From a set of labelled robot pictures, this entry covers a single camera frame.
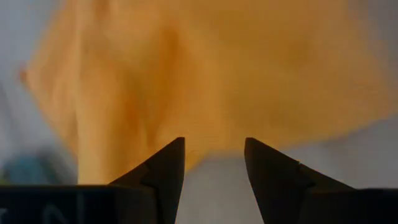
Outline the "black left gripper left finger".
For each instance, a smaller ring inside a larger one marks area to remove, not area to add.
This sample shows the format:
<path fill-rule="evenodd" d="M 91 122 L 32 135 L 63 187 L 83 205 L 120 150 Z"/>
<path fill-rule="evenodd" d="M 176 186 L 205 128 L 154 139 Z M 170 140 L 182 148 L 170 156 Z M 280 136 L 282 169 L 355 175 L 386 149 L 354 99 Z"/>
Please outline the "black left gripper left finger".
<path fill-rule="evenodd" d="M 184 172 L 176 138 L 107 185 L 3 185 L 0 224 L 174 224 Z"/>

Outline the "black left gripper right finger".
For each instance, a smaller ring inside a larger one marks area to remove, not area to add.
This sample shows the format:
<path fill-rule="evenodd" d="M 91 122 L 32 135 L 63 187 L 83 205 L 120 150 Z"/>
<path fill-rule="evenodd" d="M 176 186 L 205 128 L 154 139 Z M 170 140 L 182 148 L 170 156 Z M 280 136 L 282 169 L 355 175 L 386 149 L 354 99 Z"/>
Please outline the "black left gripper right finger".
<path fill-rule="evenodd" d="M 398 189 L 356 189 L 254 138 L 249 181 L 265 224 L 398 224 Z"/>

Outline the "orange microfiber towel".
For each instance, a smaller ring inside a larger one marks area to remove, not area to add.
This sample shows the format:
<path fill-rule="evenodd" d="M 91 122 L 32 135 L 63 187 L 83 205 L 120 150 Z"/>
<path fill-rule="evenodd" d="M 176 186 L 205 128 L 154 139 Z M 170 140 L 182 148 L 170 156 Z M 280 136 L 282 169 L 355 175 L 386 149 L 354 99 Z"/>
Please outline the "orange microfiber towel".
<path fill-rule="evenodd" d="M 319 141 L 398 112 L 398 91 L 349 0 L 65 0 L 21 74 L 103 184 L 182 136 L 187 167 Z"/>

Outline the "blue microfiber towel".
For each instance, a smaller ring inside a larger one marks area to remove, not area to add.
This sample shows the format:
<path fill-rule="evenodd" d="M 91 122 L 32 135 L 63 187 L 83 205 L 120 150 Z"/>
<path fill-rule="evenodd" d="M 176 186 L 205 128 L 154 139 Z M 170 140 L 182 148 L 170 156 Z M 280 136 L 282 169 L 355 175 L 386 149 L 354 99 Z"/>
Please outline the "blue microfiber towel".
<path fill-rule="evenodd" d="M 77 176 L 65 159 L 45 152 L 12 157 L 0 168 L 0 181 L 22 185 L 76 184 Z"/>

